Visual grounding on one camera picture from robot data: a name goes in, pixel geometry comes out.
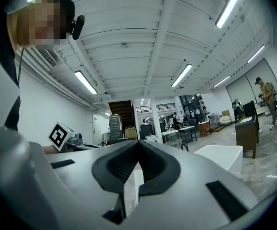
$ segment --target chair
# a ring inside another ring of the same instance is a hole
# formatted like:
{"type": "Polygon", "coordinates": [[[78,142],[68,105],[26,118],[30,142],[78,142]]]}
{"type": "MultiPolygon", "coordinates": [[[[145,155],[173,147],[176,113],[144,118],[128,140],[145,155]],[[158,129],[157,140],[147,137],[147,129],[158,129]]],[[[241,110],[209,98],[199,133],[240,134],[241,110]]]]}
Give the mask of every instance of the chair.
{"type": "Polygon", "coordinates": [[[196,122],[195,119],[189,120],[188,124],[189,124],[189,126],[194,126],[194,127],[196,127],[196,132],[197,132],[198,126],[197,126],[197,122],[196,122]]]}

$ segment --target whiteboard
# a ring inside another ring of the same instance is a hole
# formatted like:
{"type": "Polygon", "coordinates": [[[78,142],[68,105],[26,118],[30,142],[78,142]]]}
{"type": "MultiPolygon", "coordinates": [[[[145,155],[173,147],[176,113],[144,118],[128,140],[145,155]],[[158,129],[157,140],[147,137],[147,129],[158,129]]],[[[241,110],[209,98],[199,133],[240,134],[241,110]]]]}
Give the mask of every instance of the whiteboard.
{"type": "Polygon", "coordinates": [[[264,82],[271,82],[274,85],[274,88],[277,92],[277,80],[273,75],[272,70],[270,69],[267,61],[262,59],[258,62],[251,70],[249,70],[246,74],[246,77],[249,80],[249,83],[252,86],[253,93],[256,97],[257,102],[261,102],[262,99],[258,97],[260,91],[260,86],[257,84],[255,85],[255,80],[257,77],[260,77],[264,82]]]}
{"type": "Polygon", "coordinates": [[[229,92],[232,102],[235,99],[241,101],[242,105],[247,104],[250,101],[256,102],[251,86],[245,75],[226,86],[226,89],[229,92]]]}

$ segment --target black cap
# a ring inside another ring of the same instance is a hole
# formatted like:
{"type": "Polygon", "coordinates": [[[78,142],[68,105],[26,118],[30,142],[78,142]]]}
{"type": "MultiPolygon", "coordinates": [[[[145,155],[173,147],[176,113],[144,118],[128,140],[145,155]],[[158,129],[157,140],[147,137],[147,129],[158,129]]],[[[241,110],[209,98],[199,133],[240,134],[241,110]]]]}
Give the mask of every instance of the black cap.
{"type": "Polygon", "coordinates": [[[72,22],[75,18],[75,4],[72,0],[59,0],[60,4],[66,11],[66,18],[72,22]]]}
{"type": "Polygon", "coordinates": [[[257,85],[260,80],[261,80],[261,78],[257,77],[256,80],[255,80],[255,85],[257,85]]]}

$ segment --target wooden side table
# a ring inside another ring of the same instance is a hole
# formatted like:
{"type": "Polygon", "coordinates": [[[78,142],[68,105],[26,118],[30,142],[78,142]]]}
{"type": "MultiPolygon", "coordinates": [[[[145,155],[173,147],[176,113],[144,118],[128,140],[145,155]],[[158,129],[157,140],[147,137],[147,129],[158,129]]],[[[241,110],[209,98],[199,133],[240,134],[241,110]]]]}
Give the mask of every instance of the wooden side table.
{"type": "Polygon", "coordinates": [[[205,121],[198,124],[198,130],[201,136],[206,136],[206,132],[211,134],[211,123],[210,121],[205,121]]]}

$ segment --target white ceiling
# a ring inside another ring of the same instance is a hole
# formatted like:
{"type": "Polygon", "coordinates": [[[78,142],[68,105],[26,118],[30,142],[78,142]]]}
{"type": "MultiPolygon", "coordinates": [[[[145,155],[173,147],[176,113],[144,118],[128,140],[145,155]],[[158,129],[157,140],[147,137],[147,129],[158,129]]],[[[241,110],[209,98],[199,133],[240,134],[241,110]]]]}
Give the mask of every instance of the white ceiling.
{"type": "Polygon", "coordinates": [[[227,75],[237,79],[262,44],[272,45],[272,19],[264,0],[238,0],[219,29],[225,1],[73,0],[85,24],[79,40],[57,49],[63,62],[49,73],[89,103],[193,94],[227,75]],[[192,69],[172,88],[188,63],[192,69]],[[73,74],[79,69],[97,96],[73,74]]]}

